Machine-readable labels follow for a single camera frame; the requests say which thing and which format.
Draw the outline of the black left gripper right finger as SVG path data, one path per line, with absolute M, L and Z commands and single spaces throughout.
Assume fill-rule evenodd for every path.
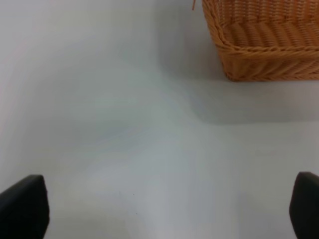
M 298 239 L 319 237 L 319 177 L 300 172 L 294 183 L 289 207 L 291 223 Z

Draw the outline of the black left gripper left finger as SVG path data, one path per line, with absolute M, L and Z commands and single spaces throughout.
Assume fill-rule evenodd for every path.
M 2 239 L 42 239 L 48 225 L 48 194 L 42 175 L 29 175 L 0 194 Z

